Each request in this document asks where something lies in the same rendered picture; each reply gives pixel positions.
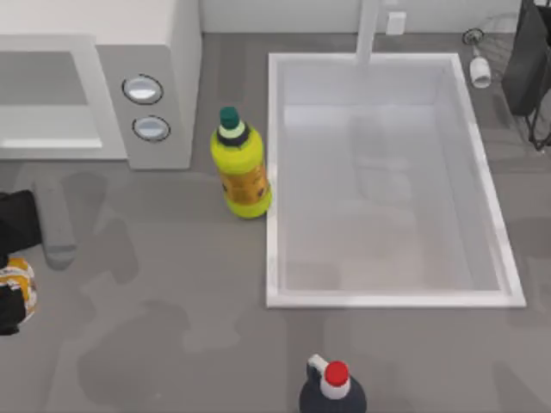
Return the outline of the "round silver microwave knob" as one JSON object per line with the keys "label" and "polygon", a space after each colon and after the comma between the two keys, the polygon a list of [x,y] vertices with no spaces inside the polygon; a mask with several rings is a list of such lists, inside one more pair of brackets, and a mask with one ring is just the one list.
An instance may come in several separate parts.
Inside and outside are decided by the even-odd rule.
{"label": "round silver microwave knob", "polygon": [[170,124],[161,117],[148,115],[138,118],[132,124],[133,133],[147,142],[161,142],[170,136]]}
{"label": "round silver microwave knob", "polygon": [[146,74],[125,79],[122,83],[122,92],[130,101],[138,105],[152,105],[159,102],[164,95],[162,84]]}

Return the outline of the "black frame stand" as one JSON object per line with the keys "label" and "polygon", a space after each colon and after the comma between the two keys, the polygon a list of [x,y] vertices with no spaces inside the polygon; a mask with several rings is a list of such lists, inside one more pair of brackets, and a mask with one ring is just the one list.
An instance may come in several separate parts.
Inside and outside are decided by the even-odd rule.
{"label": "black frame stand", "polygon": [[501,85],[511,114],[528,128],[528,141],[537,151],[551,147],[551,116],[547,136],[536,137],[542,105],[546,99],[551,104],[551,0],[521,0]]}

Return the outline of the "dark bottle with red cap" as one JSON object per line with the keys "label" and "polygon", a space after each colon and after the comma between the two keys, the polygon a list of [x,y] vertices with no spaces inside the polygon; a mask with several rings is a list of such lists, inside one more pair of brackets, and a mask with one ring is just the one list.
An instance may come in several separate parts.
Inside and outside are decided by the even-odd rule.
{"label": "dark bottle with red cap", "polygon": [[368,413],[367,397],[344,361],[319,354],[306,361],[306,382],[299,395],[300,413]]}

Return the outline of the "tall white tap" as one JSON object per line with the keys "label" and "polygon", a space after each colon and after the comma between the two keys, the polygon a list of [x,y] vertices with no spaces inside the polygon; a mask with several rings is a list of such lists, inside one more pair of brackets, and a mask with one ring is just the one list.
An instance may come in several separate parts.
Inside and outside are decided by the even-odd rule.
{"label": "tall white tap", "polygon": [[367,66],[373,50],[381,0],[361,0],[356,39],[356,63]]}

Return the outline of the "pale microwave oven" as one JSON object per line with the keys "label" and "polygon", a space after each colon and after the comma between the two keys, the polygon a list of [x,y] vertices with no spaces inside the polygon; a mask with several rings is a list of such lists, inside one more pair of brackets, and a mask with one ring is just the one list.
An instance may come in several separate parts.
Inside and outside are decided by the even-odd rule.
{"label": "pale microwave oven", "polygon": [[[135,170],[190,166],[201,75],[198,0],[0,0],[0,34],[85,34],[94,38],[127,156]],[[146,74],[163,86],[152,105],[130,102],[125,79]],[[133,121],[170,124],[161,142],[138,138]]]}

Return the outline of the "orange and white can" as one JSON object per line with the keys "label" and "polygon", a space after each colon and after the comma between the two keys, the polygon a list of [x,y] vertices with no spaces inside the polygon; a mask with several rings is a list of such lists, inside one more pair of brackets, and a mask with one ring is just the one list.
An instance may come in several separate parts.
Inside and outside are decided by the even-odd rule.
{"label": "orange and white can", "polygon": [[0,256],[0,286],[4,285],[22,291],[26,307],[26,317],[22,324],[25,323],[34,315],[38,295],[34,271],[23,257]]}

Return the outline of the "white wall socket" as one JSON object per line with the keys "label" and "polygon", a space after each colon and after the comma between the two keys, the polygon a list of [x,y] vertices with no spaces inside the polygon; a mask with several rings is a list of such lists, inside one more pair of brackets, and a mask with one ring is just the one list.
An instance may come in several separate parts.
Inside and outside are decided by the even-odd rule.
{"label": "white wall socket", "polygon": [[386,35],[402,35],[406,31],[406,12],[391,11],[387,15]]}

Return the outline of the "yellow-green bottle with green cap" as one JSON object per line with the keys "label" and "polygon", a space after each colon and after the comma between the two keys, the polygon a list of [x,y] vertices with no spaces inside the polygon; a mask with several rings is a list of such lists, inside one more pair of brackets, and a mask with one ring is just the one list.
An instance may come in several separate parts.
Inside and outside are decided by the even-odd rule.
{"label": "yellow-green bottle with green cap", "polygon": [[272,199],[262,135],[233,106],[220,109],[219,121],[210,153],[227,207],[241,219],[256,219],[268,211]]}

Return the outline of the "pale microwave door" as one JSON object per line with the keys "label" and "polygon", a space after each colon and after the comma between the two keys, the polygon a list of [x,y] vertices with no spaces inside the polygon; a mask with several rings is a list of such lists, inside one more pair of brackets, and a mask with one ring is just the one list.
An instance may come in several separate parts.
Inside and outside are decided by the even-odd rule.
{"label": "pale microwave door", "polygon": [[0,34],[0,159],[124,159],[95,40]]}

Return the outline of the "white sink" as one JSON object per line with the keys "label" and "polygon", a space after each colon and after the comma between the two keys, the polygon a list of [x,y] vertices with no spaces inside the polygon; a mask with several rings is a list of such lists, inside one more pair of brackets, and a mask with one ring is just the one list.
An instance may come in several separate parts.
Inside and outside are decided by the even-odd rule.
{"label": "white sink", "polygon": [[268,71],[268,307],[525,307],[457,54]]}

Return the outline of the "small white cup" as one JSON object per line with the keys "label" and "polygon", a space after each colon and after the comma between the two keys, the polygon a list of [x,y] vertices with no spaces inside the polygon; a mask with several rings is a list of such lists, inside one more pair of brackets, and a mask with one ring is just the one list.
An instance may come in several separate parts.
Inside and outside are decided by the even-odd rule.
{"label": "small white cup", "polygon": [[489,87],[492,83],[492,71],[487,59],[482,56],[474,57],[469,64],[469,76],[476,89]]}

